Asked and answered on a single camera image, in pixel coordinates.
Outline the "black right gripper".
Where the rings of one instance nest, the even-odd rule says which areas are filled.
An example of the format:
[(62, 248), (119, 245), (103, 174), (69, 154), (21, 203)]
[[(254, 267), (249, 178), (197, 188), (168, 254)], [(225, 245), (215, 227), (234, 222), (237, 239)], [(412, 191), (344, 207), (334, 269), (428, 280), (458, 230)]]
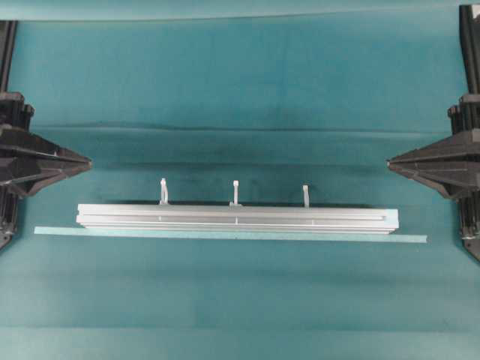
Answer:
[(387, 167), (449, 200), (479, 190), (479, 132), (466, 130), (387, 160)]

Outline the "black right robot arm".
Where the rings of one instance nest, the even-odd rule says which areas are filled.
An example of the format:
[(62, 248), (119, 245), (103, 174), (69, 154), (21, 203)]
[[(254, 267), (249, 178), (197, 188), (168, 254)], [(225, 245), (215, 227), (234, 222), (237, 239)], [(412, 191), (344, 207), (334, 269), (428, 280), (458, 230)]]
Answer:
[(459, 7), (469, 92), (448, 109), (452, 135), (387, 161), (388, 168), (457, 203), (463, 247), (479, 258), (479, 6)]

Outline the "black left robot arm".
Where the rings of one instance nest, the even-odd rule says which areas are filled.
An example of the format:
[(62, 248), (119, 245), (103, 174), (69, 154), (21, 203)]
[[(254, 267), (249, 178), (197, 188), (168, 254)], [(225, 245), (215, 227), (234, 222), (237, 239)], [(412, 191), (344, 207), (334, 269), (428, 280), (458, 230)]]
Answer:
[(35, 108), (8, 91), (17, 24), (1, 21), (1, 248), (17, 232), (21, 199), (92, 168), (87, 157), (32, 133)]

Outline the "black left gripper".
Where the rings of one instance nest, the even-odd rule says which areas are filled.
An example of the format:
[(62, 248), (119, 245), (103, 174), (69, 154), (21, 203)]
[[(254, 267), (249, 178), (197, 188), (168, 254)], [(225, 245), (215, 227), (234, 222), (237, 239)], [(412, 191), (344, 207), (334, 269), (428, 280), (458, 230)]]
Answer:
[(92, 161), (27, 130), (1, 126), (1, 186), (21, 198), (89, 171)]

